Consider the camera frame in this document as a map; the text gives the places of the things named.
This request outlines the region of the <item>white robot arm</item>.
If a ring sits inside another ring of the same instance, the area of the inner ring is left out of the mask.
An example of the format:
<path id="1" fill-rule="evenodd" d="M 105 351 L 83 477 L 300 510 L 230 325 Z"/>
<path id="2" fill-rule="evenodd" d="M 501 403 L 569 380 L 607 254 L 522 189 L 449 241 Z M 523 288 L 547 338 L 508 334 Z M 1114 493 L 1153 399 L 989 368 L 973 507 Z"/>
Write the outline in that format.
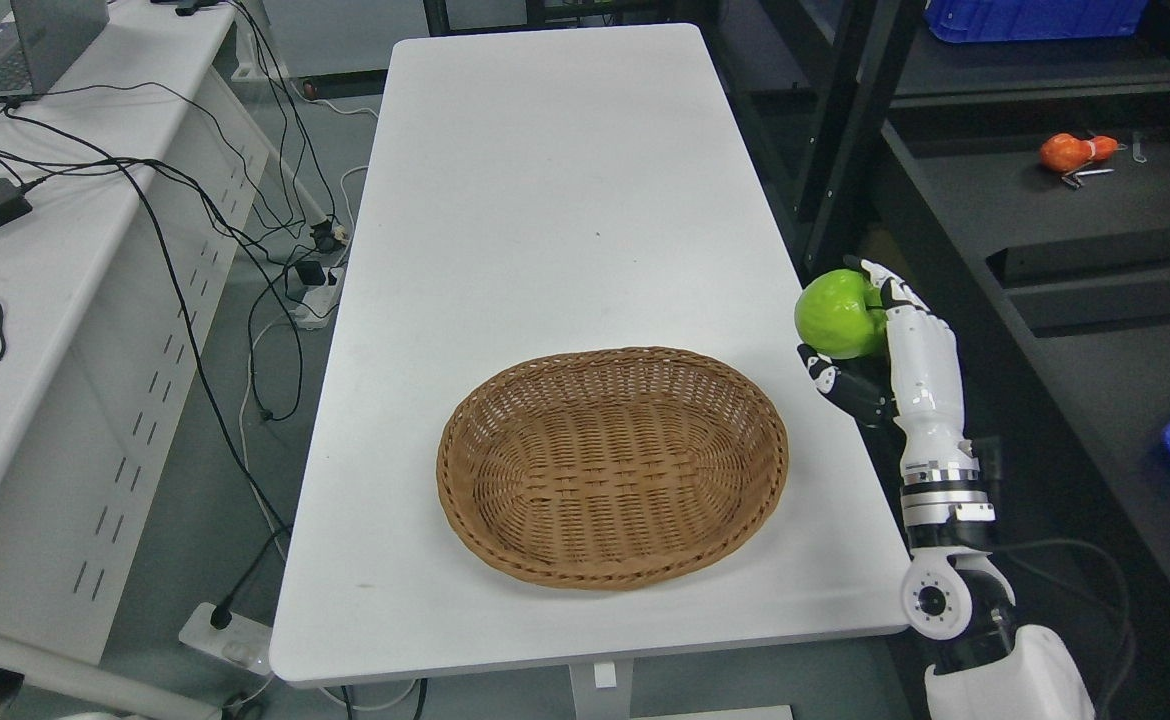
<path id="1" fill-rule="evenodd" d="M 1060 635 L 1018 619 L 1016 592 L 989 558 L 994 506 L 977 461 L 902 462 L 911 562 L 902 609 L 934 642 L 924 673 L 932 719 L 1093 719 Z"/>

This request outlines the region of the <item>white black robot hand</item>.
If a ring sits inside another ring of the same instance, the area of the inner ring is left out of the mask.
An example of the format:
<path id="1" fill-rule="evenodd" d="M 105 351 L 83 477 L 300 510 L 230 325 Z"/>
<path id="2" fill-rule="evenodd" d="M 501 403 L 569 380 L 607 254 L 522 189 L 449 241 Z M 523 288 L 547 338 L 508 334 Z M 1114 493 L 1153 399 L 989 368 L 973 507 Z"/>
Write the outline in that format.
<path id="1" fill-rule="evenodd" d="M 964 436 L 963 382 L 955 334 L 945 320 L 887 266 L 849 259 L 881 296 L 886 350 L 831 359 L 800 343 L 818 392 L 865 424 L 895 420 L 904 430 L 901 473 L 909 482 L 973 473 L 979 464 Z"/>

